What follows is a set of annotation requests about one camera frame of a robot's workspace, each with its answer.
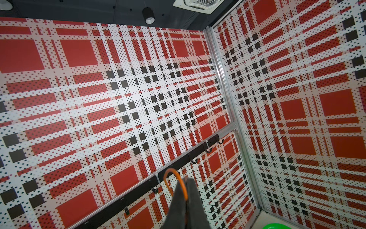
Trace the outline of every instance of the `dark ceiling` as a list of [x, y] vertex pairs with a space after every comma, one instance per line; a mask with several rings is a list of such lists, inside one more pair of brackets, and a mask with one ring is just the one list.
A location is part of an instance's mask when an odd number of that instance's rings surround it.
[[142, 9], [150, 7], [154, 27], [203, 30], [238, 0], [224, 0], [212, 13], [173, 6], [174, 0], [8, 0], [14, 8], [0, 16], [147, 26]]

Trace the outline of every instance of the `green object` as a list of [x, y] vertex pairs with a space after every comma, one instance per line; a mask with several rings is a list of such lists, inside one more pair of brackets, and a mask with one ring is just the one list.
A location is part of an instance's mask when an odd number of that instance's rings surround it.
[[283, 224], [268, 224], [263, 229], [291, 229]]

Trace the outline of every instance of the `ceiling air conditioner vent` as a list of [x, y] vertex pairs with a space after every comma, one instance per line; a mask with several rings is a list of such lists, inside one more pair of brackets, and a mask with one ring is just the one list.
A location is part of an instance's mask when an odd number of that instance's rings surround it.
[[211, 14], [224, 0], [175, 0], [173, 6]]

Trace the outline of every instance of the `orange cable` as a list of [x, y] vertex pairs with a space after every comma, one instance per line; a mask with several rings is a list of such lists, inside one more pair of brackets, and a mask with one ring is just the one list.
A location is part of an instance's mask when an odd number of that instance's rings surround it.
[[182, 191], [183, 191], [183, 195], [184, 195], [184, 199], [187, 201], [188, 200], [188, 192], [187, 192], [187, 188], [186, 188], [186, 185], [184, 184], [182, 178], [180, 177], [179, 173], [177, 172], [177, 170], [173, 169], [173, 168], [168, 168], [165, 173], [164, 173], [164, 182], [165, 182], [165, 185], [168, 187], [168, 190], [170, 192], [170, 194], [173, 196], [173, 189], [171, 187], [169, 187], [168, 185], [168, 182], [167, 182], [167, 176], [168, 176], [168, 173], [173, 173], [174, 176], [177, 178], [177, 180], [179, 181], [180, 183], [180, 186], [182, 187]]

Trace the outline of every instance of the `red plaid wall panel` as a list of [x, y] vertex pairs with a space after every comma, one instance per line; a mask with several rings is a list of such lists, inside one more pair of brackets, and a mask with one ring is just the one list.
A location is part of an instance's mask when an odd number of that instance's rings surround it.
[[[197, 160], [178, 172], [195, 179], [211, 228], [244, 228], [255, 204], [233, 133], [225, 136], [222, 145], [216, 144], [212, 153], [203, 153]], [[175, 176], [167, 180], [175, 189]], [[128, 207], [129, 215], [121, 211], [99, 228], [160, 228], [172, 196], [164, 182], [155, 188], [157, 194], [150, 191]]]
[[202, 31], [0, 18], [0, 53], [9, 228], [67, 228], [230, 122]]
[[364, 1], [252, 0], [214, 33], [265, 208], [366, 228]]

